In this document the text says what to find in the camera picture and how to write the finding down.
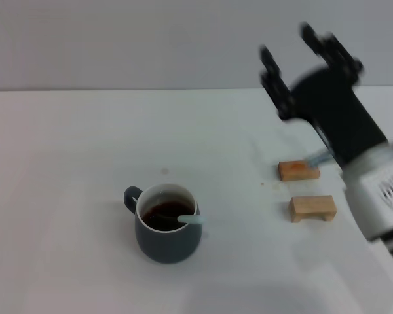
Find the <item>stained wooden block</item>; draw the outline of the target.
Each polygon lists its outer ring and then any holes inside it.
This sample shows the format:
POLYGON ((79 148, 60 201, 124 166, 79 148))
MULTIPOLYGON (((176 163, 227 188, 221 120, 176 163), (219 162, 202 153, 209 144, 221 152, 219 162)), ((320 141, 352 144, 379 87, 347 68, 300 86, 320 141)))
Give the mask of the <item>stained wooden block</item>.
POLYGON ((278 163, 278 173, 281 181, 312 180, 320 177, 317 167, 310 167, 303 160, 285 161, 278 163))

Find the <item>plain wooden block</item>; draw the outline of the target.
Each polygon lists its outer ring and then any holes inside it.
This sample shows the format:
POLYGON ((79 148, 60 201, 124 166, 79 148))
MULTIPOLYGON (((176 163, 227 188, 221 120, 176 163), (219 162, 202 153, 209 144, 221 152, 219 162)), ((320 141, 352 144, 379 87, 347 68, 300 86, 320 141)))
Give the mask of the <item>plain wooden block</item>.
POLYGON ((288 209, 293 223, 310 218, 332 221, 337 213, 337 207, 330 195, 292 197, 288 209))

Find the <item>blue handled metal spoon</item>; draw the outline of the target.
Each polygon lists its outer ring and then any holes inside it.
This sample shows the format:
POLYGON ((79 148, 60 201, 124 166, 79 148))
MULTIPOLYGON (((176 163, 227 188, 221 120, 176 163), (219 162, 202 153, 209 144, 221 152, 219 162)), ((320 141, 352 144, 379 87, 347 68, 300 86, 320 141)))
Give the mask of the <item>blue handled metal spoon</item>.
POLYGON ((179 215, 177 217, 170 217, 161 214, 153 214, 153 218, 157 218, 158 220, 163 220, 168 222, 169 224, 199 224, 202 225, 205 223, 205 218, 201 215, 179 215))

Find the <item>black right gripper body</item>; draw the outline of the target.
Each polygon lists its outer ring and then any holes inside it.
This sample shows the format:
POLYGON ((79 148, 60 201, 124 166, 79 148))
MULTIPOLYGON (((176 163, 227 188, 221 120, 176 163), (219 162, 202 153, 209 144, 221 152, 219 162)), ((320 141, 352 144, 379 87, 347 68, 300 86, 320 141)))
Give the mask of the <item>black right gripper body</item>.
POLYGON ((323 67, 292 89, 293 117, 320 131, 338 164, 349 164, 388 140, 360 103, 344 72, 323 67))

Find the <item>dark coffee liquid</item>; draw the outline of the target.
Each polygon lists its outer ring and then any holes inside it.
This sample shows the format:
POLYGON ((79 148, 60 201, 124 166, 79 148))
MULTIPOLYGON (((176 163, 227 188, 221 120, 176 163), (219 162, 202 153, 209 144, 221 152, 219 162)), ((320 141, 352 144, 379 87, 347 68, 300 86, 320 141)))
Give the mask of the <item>dark coffee liquid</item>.
POLYGON ((159 231, 171 231, 181 228, 185 223, 179 222, 181 215, 192 215, 194 209, 179 202, 167 202, 150 208, 142 217, 148 227, 159 231))

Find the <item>dark grey ceramic cup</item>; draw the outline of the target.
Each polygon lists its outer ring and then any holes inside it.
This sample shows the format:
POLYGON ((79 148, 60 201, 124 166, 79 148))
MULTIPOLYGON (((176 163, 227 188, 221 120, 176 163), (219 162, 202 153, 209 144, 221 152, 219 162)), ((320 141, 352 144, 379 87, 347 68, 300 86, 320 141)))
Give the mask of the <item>dark grey ceramic cup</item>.
POLYGON ((195 197, 188 189, 177 184, 159 184, 146 190, 130 186, 124 192, 124 204, 134 214, 135 235, 140 249, 155 262, 175 264, 195 252, 202 237, 202 225, 186 224, 171 231, 148 227, 142 220, 144 214, 150 208, 167 202, 188 205, 194 209, 192 215, 200 215, 195 197))

